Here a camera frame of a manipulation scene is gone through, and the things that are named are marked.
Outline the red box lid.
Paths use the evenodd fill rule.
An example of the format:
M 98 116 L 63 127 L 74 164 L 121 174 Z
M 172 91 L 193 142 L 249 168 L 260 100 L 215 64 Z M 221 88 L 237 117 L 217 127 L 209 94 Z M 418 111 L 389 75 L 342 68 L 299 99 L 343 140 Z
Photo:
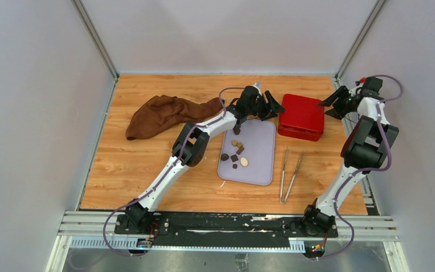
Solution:
M 285 112 L 279 116 L 279 126 L 318 130 L 325 124 L 324 107 L 318 99 L 287 93 L 283 96 Z

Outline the red box with white liners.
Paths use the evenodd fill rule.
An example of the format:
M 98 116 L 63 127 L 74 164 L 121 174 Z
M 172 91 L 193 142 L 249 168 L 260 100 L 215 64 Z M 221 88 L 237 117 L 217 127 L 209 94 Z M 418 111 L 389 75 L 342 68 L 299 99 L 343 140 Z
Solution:
M 302 139 L 306 141 L 312 141 L 312 142 L 319 141 L 321 136 L 323 135 L 323 132 L 324 132 L 323 128 L 318 130 L 307 130 L 307 129 L 287 127 L 287 126 L 278 127 L 279 135 L 290 137 L 290 138 Z

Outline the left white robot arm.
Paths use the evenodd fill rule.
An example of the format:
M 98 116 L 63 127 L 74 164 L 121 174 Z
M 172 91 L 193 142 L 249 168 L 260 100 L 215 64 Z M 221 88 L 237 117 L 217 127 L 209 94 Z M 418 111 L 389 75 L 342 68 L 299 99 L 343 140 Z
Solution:
M 123 206 L 129 227 L 137 234 L 146 233 L 151 216 L 171 186 L 191 167 L 203 159 L 208 142 L 215 136 L 242 125 L 249 116 L 265 121 L 285 112 L 270 91 L 262 92 L 260 84 L 241 87 L 241 95 L 226 105 L 219 99 L 222 112 L 200 123 L 188 122 L 177 137 L 165 167 L 136 199 Z

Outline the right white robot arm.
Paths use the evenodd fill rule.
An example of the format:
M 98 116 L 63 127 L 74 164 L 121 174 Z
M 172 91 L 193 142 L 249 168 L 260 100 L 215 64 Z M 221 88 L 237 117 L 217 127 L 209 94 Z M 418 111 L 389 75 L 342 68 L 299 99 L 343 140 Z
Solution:
M 320 102 L 327 107 L 326 115 L 341 120 L 357 113 L 359 120 L 342 150 L 343 164 L 327 190 L 306 207 L 300 226 L 307 236 L 328 233 L 339 216 L 339 209 L 355 185 L 370 172 L 383 172 L 391 165 L 391 147 L 399 128 L 385 115 L 390 99 L 380 95 L 386 75 L 372 75 L 356 81 L 354 88 L 340 86 Z

